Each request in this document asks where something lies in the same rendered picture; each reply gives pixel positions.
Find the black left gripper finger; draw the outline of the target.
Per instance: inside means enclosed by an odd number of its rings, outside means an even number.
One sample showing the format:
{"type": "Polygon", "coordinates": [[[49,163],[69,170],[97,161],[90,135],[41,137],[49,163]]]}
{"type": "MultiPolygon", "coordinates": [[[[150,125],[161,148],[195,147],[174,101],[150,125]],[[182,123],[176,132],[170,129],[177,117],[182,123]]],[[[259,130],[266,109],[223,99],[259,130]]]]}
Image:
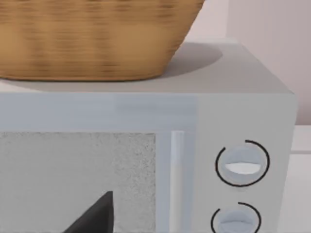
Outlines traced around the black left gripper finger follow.
{"type": "Polygon", "coordinates": [[[62,233],[113,233],[113,192],[108,191],[62,233]]]}

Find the microwave door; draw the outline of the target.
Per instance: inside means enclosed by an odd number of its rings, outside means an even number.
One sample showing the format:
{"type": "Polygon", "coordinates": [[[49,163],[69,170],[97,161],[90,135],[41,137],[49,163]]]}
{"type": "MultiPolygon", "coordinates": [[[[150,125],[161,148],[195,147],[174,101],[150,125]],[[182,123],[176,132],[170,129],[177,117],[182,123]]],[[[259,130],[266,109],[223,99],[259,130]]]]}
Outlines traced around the microwave door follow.
{"type": "Polygon", "coordinates": [[[170,233],[172,131],[188,233],[197,112],[191,94],[0,94],[0,233],[62,233],[107,191],[117,231],[170,233]]]}

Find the pale microwave knob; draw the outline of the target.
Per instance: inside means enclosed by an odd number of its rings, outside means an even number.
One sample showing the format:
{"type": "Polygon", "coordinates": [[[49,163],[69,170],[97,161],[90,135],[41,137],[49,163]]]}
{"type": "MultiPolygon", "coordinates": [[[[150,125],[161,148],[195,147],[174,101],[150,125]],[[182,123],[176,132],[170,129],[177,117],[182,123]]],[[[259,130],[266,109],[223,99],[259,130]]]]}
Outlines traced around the pale microwave knob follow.
{"type": "Polygon", "coordinates": [[[271,158],[267,149],[253,140],[222,148],[215,159],[219,179],[232,187],[248,187],[260,182],[267,174],[271,158]]]}
{"type": "Polygon", "coordinates": [[[261,226],[259,210],[241,201],[235,206],[217,209],[210,219],[212,233],[258,233],[261,226]]]}

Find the woven wicker basket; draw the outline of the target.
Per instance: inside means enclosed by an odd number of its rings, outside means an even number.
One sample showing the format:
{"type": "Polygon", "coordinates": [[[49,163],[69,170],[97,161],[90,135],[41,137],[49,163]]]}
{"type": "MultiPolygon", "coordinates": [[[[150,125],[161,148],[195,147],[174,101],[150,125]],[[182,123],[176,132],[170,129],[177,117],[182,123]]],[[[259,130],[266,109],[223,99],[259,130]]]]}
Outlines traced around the woven wicker basket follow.
{"type": "Polygon", "coordinates": [[[160,76],[205,0],[0,0],[0,77],[131,81],[160,76]]]}

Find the pale microwave oven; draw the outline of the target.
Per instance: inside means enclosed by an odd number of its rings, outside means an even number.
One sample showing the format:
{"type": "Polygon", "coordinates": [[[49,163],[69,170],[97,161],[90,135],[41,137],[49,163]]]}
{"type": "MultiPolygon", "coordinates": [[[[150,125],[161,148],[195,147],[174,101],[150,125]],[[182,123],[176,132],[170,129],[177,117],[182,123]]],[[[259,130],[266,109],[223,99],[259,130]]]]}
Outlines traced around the pale microwave oven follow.
{"type": "Polygon", "coordinates": [[[191,94],[198,98],[193,162],[191,228],[212,233],[210,219],[219,208],[239,201],[262,217],[258,233],[276,233],[297,101],[290,91],[244,46],[234,41],[184,43],[165,75],[140,82],[57,83],[0,80],[3,93],[191,94]],[[271,158],[265,177],[248,187],[232,187],[215,171],[222,148],[253,140],[271,158]]]}

